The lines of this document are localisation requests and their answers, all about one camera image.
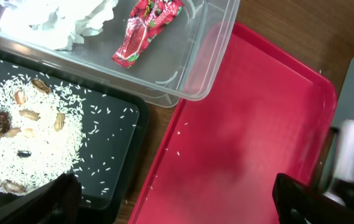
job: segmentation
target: wooden table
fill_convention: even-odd
[[[241,0],[236,21],[252,28],[309,67],[341,91],[354,57],[354,0]],[[130,184],[116,223],[127,223],[149,172],[173,108],[149,106],[151,122],[137,173]],[[325,143],[314,180],[319,178]]]

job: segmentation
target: black tray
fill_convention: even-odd
[[[50,78],[40,75],[40,72],[48,74]],[[85,162],[74,166],[82,167],[83,172],[77,171],[77,174],[78,180],[85,186],[79,222],[86,223],[93,219],[97,223],[114,222],[149,122],[147,105],[142,99],[129,93],[0,50],[0,81],[18,73],[28,74],[32,78],[38,74],[48,85],[59,85],[63,81],[63,86],[71,83],[79,84],[81,87],[79,95],[87,99],[83,107],[83,132],[90,132],[94,127],[94,121],[98,121],[102,128],[97,134],[87,134],[90,138],[87,141],[88,148],[83,144],[79,151],[80,157],[84,158]],[[84,94],[85,88],[92,92]],[[100,107],[101,114],[91,114],[93,108],[90,105]],[[109,172],[105,171],[108,167],[111,167]],[[98,169],[100,173],[91,176],[91,173]],[[105,187],[109,188],[108,193],[101,195],[101,189]],[[15,195],[0,193],[0,207],[17,198]]]

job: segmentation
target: food packet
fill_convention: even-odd
[[[139,0],[129,15],[126,36],[112,59],[124,68],[134,65],[152,40],[181,12],[181,0]]]

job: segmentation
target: white rice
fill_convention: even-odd
[[[24,193],[16,194],[24,195],[68,172],[80,160],[78,150],[83,139],[81,99],[62,86],[50,95],[45,95],[30,82],[25,84],[18,78],[1,84],[0,111],[9,113],[11,127],[32,128],[35,132],[35,137],[30,139],[19,134],[13,138],[0,139],[0,192],[7,193],[2,184],[10,180],[26,188]],[[14,100],[17,90],[23,90],[26,95],[26,103],[22,106]],[[59,91],[72,100],[61,100]],[[76,101],[80,103],[75,108],[65,106]],[[20,116],[19,110],[24,109],[39,113],[40,119],[32,121]],[[63,129],[56,132],[54,123],[58,112],[66,116]],[[29,151],[31,156],[20,158],[17,156],[18,151]]]

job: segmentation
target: transparent plastic container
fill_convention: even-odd
[[[0,49],[66,72],[128,91],[159,106],[179,98],[201,100],[217,75],[240,0],[182,0],[184,10],[158,35],[129,69],[111,59],[123,43],[137,0],[119,0],[103,32],[85,37],[71,52],[56,51],[0,31]],[[0,24],[5,8],[0,5]]]

